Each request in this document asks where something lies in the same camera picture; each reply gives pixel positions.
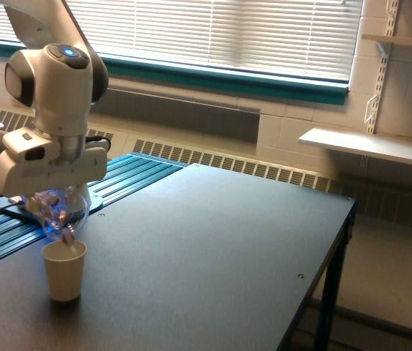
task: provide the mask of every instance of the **cinder block wall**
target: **cinder block wall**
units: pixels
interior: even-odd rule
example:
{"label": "cinder block wall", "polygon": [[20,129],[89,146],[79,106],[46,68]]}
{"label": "cinder block wall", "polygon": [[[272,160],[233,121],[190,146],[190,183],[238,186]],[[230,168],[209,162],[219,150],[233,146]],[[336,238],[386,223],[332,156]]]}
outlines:
{"label": "cinder block wall", "polygon": [[[386,1],[364,1],[359,35],[384,35],[388,21]],[[412,0],[400,0],[398,18],[396,34],[412,36]],[[370,159],[368,167],[360,167],[359,156],[332,153],[297,142],[300,135],[316,126],[365,130],[365,107],[374,93],[380,54],[375,42],[361,39],[355,54],[350,92],[344,106],[285,99],[264,100],[247,94],[230,95],[220,91],[200,91],[185,86],[166,86],[160,82],[111,77],[110,90],[94,112],[130,118],[136,113],[133,99],[126,98],[131,93],[259,111],[258,141],[246,149],[246,153],[254,158],[315,170],[328,176],[344,173],[412,187],[412,166]],[[0,107],[23,109],[5,91],[5,61],[0,58]],[[188,104],[188,109],[192,118],[207,118],[196,113],[191,104]],[[92,116],[93,121],[98,119],[97,114]],[[393,48],[377,133],[412,138],[412,48]],[[182,140],[183,135],[186,133],[179,132],[175,137],[184,143],[204,142],[200,136],[196,140],[190,134],[188,140]],[[209,141],[208,146],[213,145],[222,151],[229,149],[235,153],[237,150],[234,143],[219,139]],[[412,328],[412,230],[364,220],[356,226],[354,237],[349,246],[339,304]]]}

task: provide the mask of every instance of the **teal window frame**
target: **teal window frame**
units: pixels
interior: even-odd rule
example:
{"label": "teal window frame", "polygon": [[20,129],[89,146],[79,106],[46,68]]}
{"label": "teal window frame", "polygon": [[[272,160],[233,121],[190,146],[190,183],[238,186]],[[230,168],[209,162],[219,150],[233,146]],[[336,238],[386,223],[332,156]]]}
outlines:
{"label": "teal window frame", "polygon": [[[0,41],[0,56],[9,57],[23,48],[18,43]],[[109,73],[117,77],[142,78],[233,94],[295,99],[331,105],[344,105],[348,93],[348,83],[195,67],[103,53],[99,55]]]}

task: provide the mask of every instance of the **window blind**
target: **window blind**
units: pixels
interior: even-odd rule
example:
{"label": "window blind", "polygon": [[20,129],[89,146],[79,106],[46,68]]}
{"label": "window blind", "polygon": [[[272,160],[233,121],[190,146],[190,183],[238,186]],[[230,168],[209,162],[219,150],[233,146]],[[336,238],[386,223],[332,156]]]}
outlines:
{"label": "window blind", "polygon": [[[362,0],[67,0],[100,53],[348,81]],[[0,5],[0,39],[17,41]]]}

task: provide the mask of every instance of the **white paper cup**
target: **white paper cup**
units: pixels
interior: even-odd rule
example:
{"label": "white paper cup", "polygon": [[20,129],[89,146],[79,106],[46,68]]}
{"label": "white paper cup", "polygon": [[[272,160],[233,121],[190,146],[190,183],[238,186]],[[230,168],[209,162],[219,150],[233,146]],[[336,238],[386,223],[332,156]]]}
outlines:
{"label": "white paper cup", "polygon": [[54,241],[42,249],[53,300],[71,301],[81,294],[86,250],[86,245],[81,241],[75,241],[72,248],[61,241]]}

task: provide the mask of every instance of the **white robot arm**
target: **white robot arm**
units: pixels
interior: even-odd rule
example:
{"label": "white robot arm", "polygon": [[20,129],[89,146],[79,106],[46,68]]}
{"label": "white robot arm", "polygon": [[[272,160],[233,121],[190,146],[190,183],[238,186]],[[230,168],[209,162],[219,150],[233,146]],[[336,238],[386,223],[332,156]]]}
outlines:
{"label": "white robot arm", "polygon": [[9,93],[31,107],[34,126],[6,134],[0,192],[32,195],[104,177],[107,150],[86,147],[87,115],[107,89],[104,63],[64,0],[0,0],[28,48],[5,70]]}

